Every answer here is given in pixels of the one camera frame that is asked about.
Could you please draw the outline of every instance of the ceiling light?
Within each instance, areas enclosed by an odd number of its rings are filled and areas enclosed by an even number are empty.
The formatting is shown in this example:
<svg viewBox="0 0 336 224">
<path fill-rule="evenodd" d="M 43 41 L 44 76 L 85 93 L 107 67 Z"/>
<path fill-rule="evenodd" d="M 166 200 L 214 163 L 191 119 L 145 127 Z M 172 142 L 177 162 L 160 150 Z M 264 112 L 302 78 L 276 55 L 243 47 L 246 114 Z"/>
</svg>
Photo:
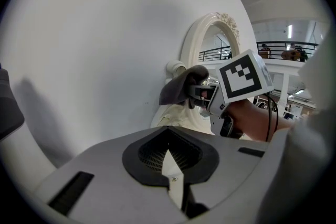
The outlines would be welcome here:
<svg viewBox="0 0 336 224">
<path fill-rule="evenodd" d="M 292 38 L 292 25 L 288 26 L 288 38 Z"/>
</svg>

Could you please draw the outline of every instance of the metal railing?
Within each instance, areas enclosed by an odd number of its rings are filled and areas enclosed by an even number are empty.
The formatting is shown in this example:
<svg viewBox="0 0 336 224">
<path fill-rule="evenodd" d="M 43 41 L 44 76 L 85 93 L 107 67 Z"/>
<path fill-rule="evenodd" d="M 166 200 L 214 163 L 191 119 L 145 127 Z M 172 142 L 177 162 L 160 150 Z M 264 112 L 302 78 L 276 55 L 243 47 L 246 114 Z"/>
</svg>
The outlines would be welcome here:
<svg viewBox="0 0 336 224">
<path fill-rule="evenodd" d="M 317 47 L 318 44 L 299 41 L 257 42 L 258 53 L 264 59 L 305 62 L 312 57 Z"/>
<path fill-rule="evenodd" d="M 218 61 L 231 58 L 232 53 L 230 46 L 201 51 L 198 55 L 199 62 Z"/>
</svg>

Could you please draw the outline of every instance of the black vent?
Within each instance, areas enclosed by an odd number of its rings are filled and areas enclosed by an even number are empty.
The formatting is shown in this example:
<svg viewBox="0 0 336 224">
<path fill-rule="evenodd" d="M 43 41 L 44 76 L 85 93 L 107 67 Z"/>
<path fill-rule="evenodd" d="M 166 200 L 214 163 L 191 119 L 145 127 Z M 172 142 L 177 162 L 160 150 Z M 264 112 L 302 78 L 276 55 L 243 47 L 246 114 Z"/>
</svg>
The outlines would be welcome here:
<svg viewBox="0 0 336 224">
<path fill-rule="evenodd" d="M 66 216 L 88 187 L 93 177 L 93 174 L 79 172 L 49 203 L 49 206 Z"/>
<path fill-rule="evenodd" d="M 202 150 L 176 133 L 171 133 L 169 151 L 181 171 L 189 169 L 202 158 Z"/>
<path fill-rule="evenodd" d="M 150 169 L 162 173 L 167 150 L 171 152 L 181 171 L 193 167 L 202 158 L 202 150 L 198 146 L 169 130 L 141 146 L 139 158 Z"/>
<path fill-rule="evenodd" d="M 162 173 L 162 164 L 168 149 L 168 135 L 159 134 L 139 148 L 139 158 L 147 167 Z"/>
</svg>

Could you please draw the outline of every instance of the white column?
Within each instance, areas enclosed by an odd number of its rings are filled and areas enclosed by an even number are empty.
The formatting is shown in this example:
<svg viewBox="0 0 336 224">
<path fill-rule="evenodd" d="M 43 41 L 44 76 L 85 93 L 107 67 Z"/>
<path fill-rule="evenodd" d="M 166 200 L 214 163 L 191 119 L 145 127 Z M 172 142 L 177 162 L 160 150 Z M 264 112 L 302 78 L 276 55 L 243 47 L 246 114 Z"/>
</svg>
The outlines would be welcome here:
<svg viewBox="0 0 336 224">
<path fill-rule="evenodd" d="M 288 92 L 288 84 L 289 84 L 289 75 L 283 74 L 284 79 L 282 81 L 282 89 L 281 89 L 281 95 L 278 103 L 278 111 L 279 111 L 279 117 L 283 117 L 283 113 L 285 112 L 285 107 L 287 105 L 287 92 Z"/>
</svg>

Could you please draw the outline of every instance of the black cable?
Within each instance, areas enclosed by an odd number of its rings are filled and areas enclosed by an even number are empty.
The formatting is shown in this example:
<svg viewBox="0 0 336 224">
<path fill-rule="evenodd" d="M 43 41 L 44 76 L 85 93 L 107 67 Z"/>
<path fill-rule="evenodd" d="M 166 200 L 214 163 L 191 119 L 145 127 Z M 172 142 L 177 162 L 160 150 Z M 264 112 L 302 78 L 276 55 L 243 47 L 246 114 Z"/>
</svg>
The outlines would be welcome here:
<svg viewBox="0 0 336 224">
<path fill-rule="evenodd" d="M 279 112 L 278 112 L 278 106 L 276 104 L 276 102 L 273 100 L 273 98 L 271 96 L 268 96 L 270 98 L 270 100 L 273 102 L 273 104 L 275 105 L 275 108 L 276 108 L 276 112 L 277 112 L 277 120 L 276 120 L 276 123 L 275 123 L 275 128 L 274 128 L 274 132 L 277 131 L 278 129 L 278 121 L 279 121 Z"/>
<path fill-rule="evenodd" d="M 270 128 L 271 128 L 271 118 L 272 118 L 272 115 L 271 115 L 271 107 L 270 107 L 270 97 L 269 97 L 269 95 L 268 95 L 268 93 L 266 94 L 266 96 L 267 96 L 267 105 L 268 105 L 268 129 L 267 129 L 267 135 L 266 135 L 266 142 L 267 142 L 267 140 L 268 140 L 268 136 L 269 136 L 269 130 L 270 130 Z"/>
</svg>

